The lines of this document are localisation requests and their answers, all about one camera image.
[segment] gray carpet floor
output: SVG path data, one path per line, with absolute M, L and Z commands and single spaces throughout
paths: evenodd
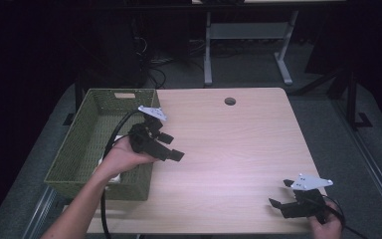
M 228 58 L 214 57 L 212 88 L 279 87 L 291 92 L 320 77 L 303 71 L 312 46 L 290 45 L 286 63 L 294 83 L 286 86 L 273 56 L 280 43 L 239 43 L 239 54 Z M 191 60 L 192 63 L 176 62 L 157 68 L 166 75 L 166 89 L 203 88 L 203 71 L 197 66 L 202 66 L 203 58 Z M 162 77 L 158 72 L 153 72 L 153 75 L 159 80 Z M 326 191 L 341 204 L 347 224 L 368 238 L 382 238 L 382 194 L 353 140 L 353 131 L 348 129 L 340 116 L 339 106 L 344 106 L 345 97 L 337 102 L 329 100 L 325 96 L 328 86 L 329 83 L 323 84 L 303 97 L 289 97 L 290 104 L 320 176 L 334 181 L 334 185 L 326 188 Z M 149 81 L 144 87 L 154 86 Z M 357 134 L 365 142 L 382 171 L 382 114 L 371 94 L 362 87 L 358 87 L 358 90 L 357 111 L 366 113 L 373 127 L 360 128 Z M 0 238 L 23 238 L 36 205 L 47 188 L 43 180 L 69 129 L 63 125 L 64 121 L 74 111 L 75 93 L 74 87 L 70 87 L 50 115 L 0 208 Z M 67 203 L 69 200 L 57 194 L 47 211 L 46 219 L 37 225 L 38 233 L 32 238 L 40 236 Z M 135 235 L 112 237 L 135 238 Z M 90 234 L 87 238 L 104 237 L 102 234 Z M 199 236 L 146 235 L 146 238 L 186 239 Z M 214 235 L 214 238 L 282 239 L 310 238 L 310 235 Z M 343 238 L 359 237 L 345 230 Z

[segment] desk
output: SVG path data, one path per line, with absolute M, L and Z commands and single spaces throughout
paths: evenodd
M 111 233 L 229 234 L 308 231 L 269 197 L 292 202 L 284 179 L 318 176 L 282 89 L 159 90 L 163 132 L 180 162 L 155 162 L 147 201 L 108 201 Z M 236 104 L 227 106 L 226 98 Z M 89 233 L 101 232 L 97 210 Z

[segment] hand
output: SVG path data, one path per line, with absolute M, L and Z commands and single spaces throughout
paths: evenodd
M 102 174 L 107 180 L 116 177 L 121 172 L 129 171 L 141 163 L 157 161 L 146 153 L 136 153 L 132 150 L 129 137 L 119 139 L 98 166 L 96 173 Z
M 326 205 L 337 210 L 336 205 L 332 202 L 326 202 Z M 314 239 L 340 239 L 342 224 L 333 213 L 325 211 L 325 224 L 319 223 L 315 216 L 308 217 L 308 221 Z

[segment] white bracket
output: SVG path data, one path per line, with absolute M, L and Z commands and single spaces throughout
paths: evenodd
M 331 185 L 333 185 L 333 182 L 330 179 L 322 179 L 300 173 L 298 179 L 290 187 L 294 190 L 308 191 Z
M 162 108 L 146 108 L 140 106 L 138 110 L 160 120 L 167 121 L 167 116 L 163 113 Z

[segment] wicker basket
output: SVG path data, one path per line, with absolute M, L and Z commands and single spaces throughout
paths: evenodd
M 45 182 L 62 195 L 74 198 L 86 184 L 119 121 L 139 106 L 160 107 L 155 90 L 90 89 L 49 169 Z M 125 135 L 142 114 L 133 115 L 118 134 Z M 106 198 L 146 200 L 152 164 L 138 165 L 123 173 L 120 182 L 110 182 Z

